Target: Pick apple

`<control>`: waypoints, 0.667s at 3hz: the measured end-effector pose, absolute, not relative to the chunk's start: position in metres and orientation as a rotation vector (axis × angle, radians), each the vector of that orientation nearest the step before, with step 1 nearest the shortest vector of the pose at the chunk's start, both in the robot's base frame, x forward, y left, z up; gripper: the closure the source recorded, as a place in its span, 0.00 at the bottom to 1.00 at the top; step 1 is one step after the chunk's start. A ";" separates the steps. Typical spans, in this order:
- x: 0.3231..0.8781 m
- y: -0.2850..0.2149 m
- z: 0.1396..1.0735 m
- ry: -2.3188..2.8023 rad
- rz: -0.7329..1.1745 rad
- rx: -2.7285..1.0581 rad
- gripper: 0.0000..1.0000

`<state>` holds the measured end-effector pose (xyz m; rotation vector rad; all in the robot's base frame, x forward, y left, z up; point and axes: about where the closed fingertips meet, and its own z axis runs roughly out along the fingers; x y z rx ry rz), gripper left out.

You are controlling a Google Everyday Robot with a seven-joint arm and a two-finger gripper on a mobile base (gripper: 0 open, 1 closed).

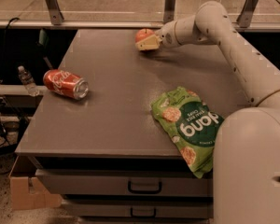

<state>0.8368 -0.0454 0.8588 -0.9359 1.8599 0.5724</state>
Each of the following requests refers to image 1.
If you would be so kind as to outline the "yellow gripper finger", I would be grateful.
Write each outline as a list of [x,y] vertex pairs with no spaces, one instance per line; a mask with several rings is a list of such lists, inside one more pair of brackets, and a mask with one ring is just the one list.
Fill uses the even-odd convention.
[[148,36],[140,42],[135,42],[140,51],[155,50],[160,47],[161,39],[155,34]]

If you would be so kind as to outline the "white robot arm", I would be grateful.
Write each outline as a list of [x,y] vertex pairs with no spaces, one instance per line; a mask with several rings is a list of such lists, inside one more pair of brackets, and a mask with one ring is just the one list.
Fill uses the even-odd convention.
[[219,2],[141,30],[140,50],[214,44],[238,78],[249,102],[220,126],[214,152],[214,224],[280,224],[280,70],[233,27]]

